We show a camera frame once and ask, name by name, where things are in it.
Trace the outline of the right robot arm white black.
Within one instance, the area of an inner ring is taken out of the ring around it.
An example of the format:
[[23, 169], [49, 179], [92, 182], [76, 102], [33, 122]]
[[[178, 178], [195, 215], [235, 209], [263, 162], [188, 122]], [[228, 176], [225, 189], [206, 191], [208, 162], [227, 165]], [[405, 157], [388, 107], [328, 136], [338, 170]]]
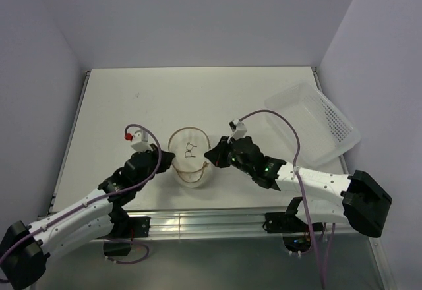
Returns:
[[392, 197], [365, 171], [347, 175], [296, 167], [264, 155], [249, 136], [238, 140], [223, 136], [204, 157], [214, 167], [244, 172], [264, 189], [301, 196], [308, 213], [294, 208], [285, 216], [286, 225], [294, 231], [311, 218], [314, 222], [345, 223], [368, 237], [382, 235]]

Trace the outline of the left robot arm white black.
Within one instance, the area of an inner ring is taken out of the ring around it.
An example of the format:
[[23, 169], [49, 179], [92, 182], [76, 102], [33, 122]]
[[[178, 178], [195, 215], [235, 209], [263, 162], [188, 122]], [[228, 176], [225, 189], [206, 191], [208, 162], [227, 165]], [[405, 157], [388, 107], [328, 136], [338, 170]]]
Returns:
[[120, 237], [128, 228], [124, 205], [134, 200], [147, 182], [166, 172], [175, 154], [152, 145], [135, 152], [123, 167], [80, 201], [31, 224], [17, 221], [1, 240], [1, 271], [13, 289], [25, 289], [39, 280], [49, 260], [74, 248], [112, 235]]

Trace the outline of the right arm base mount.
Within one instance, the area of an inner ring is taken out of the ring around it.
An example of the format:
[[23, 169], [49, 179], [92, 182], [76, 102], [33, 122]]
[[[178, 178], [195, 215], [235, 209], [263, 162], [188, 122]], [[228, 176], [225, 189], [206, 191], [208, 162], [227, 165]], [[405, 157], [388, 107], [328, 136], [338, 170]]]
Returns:
[[268, 234], [282, 234], [283, 244], [292, 254], [303, 254], [311, 249], [309, 226], [296, 215], [285, 212], [265, 213], [262, 228]]

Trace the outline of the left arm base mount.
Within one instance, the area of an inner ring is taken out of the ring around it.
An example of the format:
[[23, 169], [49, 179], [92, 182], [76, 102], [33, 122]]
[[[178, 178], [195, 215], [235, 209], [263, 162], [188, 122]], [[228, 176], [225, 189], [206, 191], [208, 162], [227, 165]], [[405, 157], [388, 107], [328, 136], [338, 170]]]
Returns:
[[[147, 259], [150, 248], [137, 238], [148, 236], [150, 229], [150, 217], [129, 217], [125, 223], [107, 235], [103, 240], [103, 254], [106, 260], [114, 264], [129, 265], [137, 264]], [[117, 257], [127, 256], [132, 250], [143, 250], [144, 256], [136, 260], [119, 260]]]

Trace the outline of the round mesh laundry bag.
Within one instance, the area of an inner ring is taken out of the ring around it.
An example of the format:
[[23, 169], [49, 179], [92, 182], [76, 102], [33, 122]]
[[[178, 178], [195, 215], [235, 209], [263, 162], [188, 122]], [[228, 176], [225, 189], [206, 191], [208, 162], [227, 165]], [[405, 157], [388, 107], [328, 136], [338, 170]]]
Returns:
[[170, 136], [167, 148], [175, 154], [171, 170], [181, 186], [196, 189], [212, 177], [214, 167], [204, 157], [211, 149], [211, 141], [202, 129], [183, 127], [176, 130]]

